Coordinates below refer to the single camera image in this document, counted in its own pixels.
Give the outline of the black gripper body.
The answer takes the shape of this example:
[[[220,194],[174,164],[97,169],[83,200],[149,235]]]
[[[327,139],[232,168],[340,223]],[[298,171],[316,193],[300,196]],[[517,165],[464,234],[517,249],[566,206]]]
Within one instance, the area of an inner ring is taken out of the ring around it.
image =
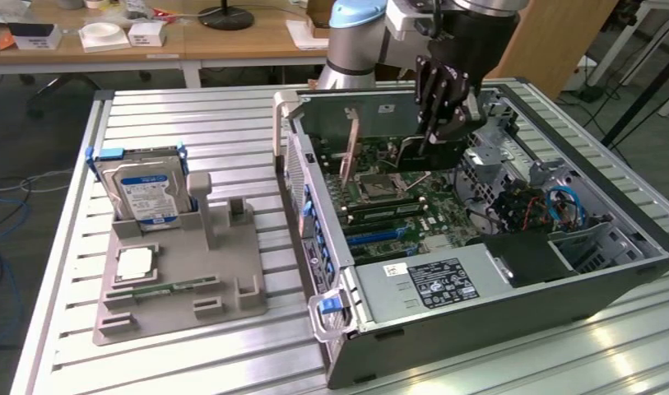
[[[435,10],[430,57],[467,77],[468,87],[478,89],[487,73],[498,66],[519,14],[490,16],[470,10]]]

